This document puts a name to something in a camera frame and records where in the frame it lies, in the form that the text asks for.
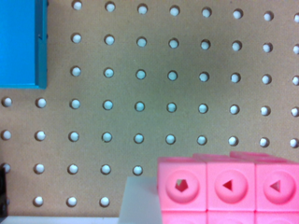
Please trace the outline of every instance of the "pink cube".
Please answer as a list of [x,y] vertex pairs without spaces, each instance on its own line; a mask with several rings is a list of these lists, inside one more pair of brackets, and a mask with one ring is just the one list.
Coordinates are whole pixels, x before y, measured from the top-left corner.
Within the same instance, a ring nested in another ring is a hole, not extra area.
[[255,224],[298,224],[299,213],[256,212]]
[[163,224],[206,224],[206,212],[162,212]]
[[193,158],[158,159],[162,211],[206,211],[206,164]]
[[255,210],[253,162],[224,155],[193,154],[193,157],[206,162],[207,210]]
[[207,212],[208,224],[254,224],[254,212]]
[[274,156],[244,160],[256,167],[256,211],[299,212],[299,163]]

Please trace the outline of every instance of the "pegboard hole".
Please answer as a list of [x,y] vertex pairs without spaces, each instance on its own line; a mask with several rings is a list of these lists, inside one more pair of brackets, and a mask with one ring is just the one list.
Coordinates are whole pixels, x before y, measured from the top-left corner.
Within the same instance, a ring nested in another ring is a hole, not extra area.
[[112,101],[106,100],[103,102],[103,108],[105,110],[111,110],[113,108],[113,103]]
[[263,51],[266,53],[270,53],[273,50],[273,45],[271,43],[263,44]]
[[205,104],[201,104],[198,106],[198,111],[201,114],[205,114],[208,111],[208,106]]
[[272,82],[272,77],[270,75],[266,74],[262,77],[262,82],[264,85],[268,85]]
[[66,200],[66,205],[69,207],[75,207],[77,204],[77,199],[75,197],[70,197]]
[[239,40],[233,42],[232,48],[234,51],[240,51],[242,49],[242,43]]
[[230,107],[230,112],[232,115],[236,115],[240,112],[240,107],[238,105],[232,105]]
[[41,142],[41,141],[45,140],[46,134],[43,131],[38,131],[38,132],[36,132],[35,137],[36,137],[37,141]]
[[239,144],[239,139],[236,136],[232,136],[228,139],[228,144],[231,147],[236,147]]
[[72,7],[74,10],[81,10],[82,9],[82,3],[81,1],[73,1]]
[[263,15],[263,18],[266,20],[266,21],[271,21],[274,19],[274,13],[272,11],[266,11]]
[[177,49],[179,42],[176,38],[172,38],[171,40],[169,40],[168,45],[171,49]]
[[146,108],[145,104],[141,101],[135,104],[135,110],[138,112],[144,111],[145,108]]
[[148,8],[148,6],[146,4],[140,4],[137,7],[137,10],[138,10],[139,14],[145,15],[145,14],[147,14],[149,8]]
[[44,200],[43,200],[42,197],[37,196],[36,198],[34,198],[33,203],[34,203],[34,206],[35,206],[35,207],[40,207],[41,205],[43,205]]
[[134,141],[137,143],[137,144],[141,144],[143,143],[144,141],[144,137],[141,133],[138,133],[137,135],[135,135],[134,137]]
[[202,40],[202,43],[201,43],[201,48],[204,49],[204,50],[207,50],[209,49],[211,46],[211,42],[209,42],[208,39],[204,39]]
[[71,175],[75,175],[78,172],[78,167],[76,164],[71,164],[67,167],[67,172]]
[[206,142],[207,142],[207,139],[205,136],[203,136],[203,135],[198,136],[198,138],[197,138],[198,145],[204,146],[206,144]]
[[212,9],[210,7],[204,7],[202,13],[203,17],[209,18],[212,15]]
[[169,134],[165,141],[168,145],[174,145],[176,143],[176,137],[173,134]]
[[114,2],[107,2],[105,4],[105,9],[108,11],[108,12],[113,12],[115,10],[115,4]]
[[45,171],[45,166],[43,164],[37,164],[34,167],[34,171],[37,175],[41,175]]
[[208,72],[202,72],[201,74],[199,74],[198,78],[202,82],[207,82],[209,80],[209,73]]
[[12,100],[9,97],[4,97],[1,101],[2,106],[10,107],[12,106]]
[[144,37],[144,36],[140,36],[138,39],[137,39],[137,45],[140,47],[140,48],[144,48],[144,47],[146,47],[147,46],[147,43],[148,43],[148,41],[147,41],[147,39],[146,39],[146,37]]
[[134,175],[142,175],[142,173],[143,173],[142,166],[137,165],[133,168]]
[[243,15],[244,15],[243,10],[240,8],[237,8],[233,13],[233,16],[236,20],[240,20],[243,17]]
[[103,175],[109,175],[111,173],[111,167],[107,164],[103,165],[101,168],[101,173]]
[[168,111],[169,113],[174,113],[174,112],[176,112],[176,111],[177,111],[177,105],[176,105],[175,103],[169,103],[169,104],[167,105],[167,111]]
[[9,130],[4,130],[1,132],[1,138],[3,140],[9,140],[11,138],[11,132]]
[[263,116],[269,116],[271,114],[271,108],[268,105],[265,105],[261,108],[261,114]]
[[78,135],[78,133],[76,133],[76,132],[71,132],[71,133],[68,135],[68,139],[69,139],[71,142],[77,142],[78,139],[79,139],[79,135]]
[[179,12],[180,12],[180,9],[178,6],[171,6],[169,9],[170,15],[172,15],[174,17],[178,16]]
[[74,33],[71,35],[71,40],[73,41],[73,43],[78,44],[81,42],[82,36],[79,33]]
[[39,98],[36,100],[36,106],[38,108],[44,108],[47,105],[47,101],[44,98]]
[[74,66],[71,68],[71,74],[74,77],[78,77],[79,75],[81,75],[81,69],[78,66]]
[[72,108],[72,109],[78,109],[80,106],[81,106],[81,103],[78,99],[73,99],[70,103],[69,103],[69,106]]
[[270,140],[266,137],[261,138],[260,140],[260,146],[261,147],[269,147],[270,145]]
[[107,45],[113,45],[115,39],[113,35],[106,35],[104,41]]
[[102,140],[106,143],[111,142],[112,134],[111,133],[103,133]]
[[103,197],[100,200],[101,207],[108,207],[110,205],[110,199],[108,197]]

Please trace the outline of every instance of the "pink toy blocks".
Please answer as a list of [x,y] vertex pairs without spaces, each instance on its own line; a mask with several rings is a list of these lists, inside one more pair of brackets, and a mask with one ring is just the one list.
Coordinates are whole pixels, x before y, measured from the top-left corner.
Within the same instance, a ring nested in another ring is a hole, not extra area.
[[207,210],[255,210],[253,162],[224,155],[193,154],[193,157],[206,163]]
[[206,211],[206,164],[193,158],[158,159],[162,211]]
[[255,163],[256,211],[299,212],[299,163],[270,155],[231,156]]

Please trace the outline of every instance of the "brown pegboard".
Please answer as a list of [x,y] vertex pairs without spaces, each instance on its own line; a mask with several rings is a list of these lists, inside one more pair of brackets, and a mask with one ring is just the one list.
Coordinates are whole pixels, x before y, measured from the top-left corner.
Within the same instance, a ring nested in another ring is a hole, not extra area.
[[[0,90],[2,97],[13,100],[12,107],[0,107],[1,130],[10,130],[11,139],[0,141],[0,160],[11,165],[7,175],[9,214],[13,216],[117,217],[126,178],[134,166],[141,165],[146,176],[156,175],[160,156],[191,156],[194,152],[228,154],[231,150],[268,152],[299,161],[298,149],[290,140],[298,136],[298,119],[291,110],[298,103],[299,87],[292,84],[298,75],[298,55],[292,51],[299,43],[299,24],[293,21],[299,5],[295,1],[121,1],[116,10],[105,10],[106,1],[82,0],[82,10],[72,8],[71,0],[49,0],[49,86],[45,91]],[[137,6],[147,4],[149,11],[139,15]],[[178,5],[180,14],[173,17],[169,8]],[[210,18],[202,9],[210,7]],[[244,16],[233,17],[236,8]],[[272,21],[263,14],[271,10]],[[82,41],[74,44],[71,35],[80,33]],[[115,37],[108,46],[106,35]],[[136,40],[144,36],[145,48]],[[168,41],[177,38],[179,47],[170,49]],[[211,43],[202,50],[203,39]],[[235,40],[242,42],[239,52],[232,50]],[[263,44],[271,42],[273,51],[263,52]],[[73,77],[70,69],[81,68]],[[103,75],[105,68],[114,70],[112,78]],[[144,69],[147,76],[138,80],[135,73]],[[167,73],[178,72],[170,81]],[[208,82],[199,74],[206,71]],[[230,81],[232,73],[241,81]],[[269,74],[272,83],[264,85]],[[47,100],[45,108],[37,108],[36,99]],[[70,108],[72,99],[81,107]],[[113,109],[102,107],[111,100]],[[135,111],[135,103],[146,105]],[[178,110],[168,113],[166,105],[175,102]],[[204,115],[200,104],[208,105]],[[239,105],[240,113],[231,115],[231,105]],[[261,107],[271,107],[271,115],[261,115]],[[35,140],[42,130],[47,137]],[[68,135],[79,133],[72,143]],[[110,132],[113,139],[104,143],[101,136]],[[145,141],[133,140],[142,133]],[[174,145],[165,142],[172,133]],[[203,134],[207,144],[199,146]],[[230,136],[239,139],[236,147],[228,144]],[[262,137],[270,146],[262,148]],[[45,165],[42,175],[35,174],[35,164]],[[70,164],[78,173],[70,175]],[[109,164],[112,172],[102,175],[100,168]],[[44,204],[33,206],[33,199],[42,196]],[[66,206],[66,199],[75,196],[78,204]],[[110,206],[99,205],[101,197],[110,199]]]

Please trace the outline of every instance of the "blue box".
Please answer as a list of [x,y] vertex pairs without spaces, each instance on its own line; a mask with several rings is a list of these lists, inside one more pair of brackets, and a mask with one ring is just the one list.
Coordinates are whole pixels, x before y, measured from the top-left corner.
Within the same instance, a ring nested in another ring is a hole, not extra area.
[[47,0],[0,2],[0,88],[46,89]]

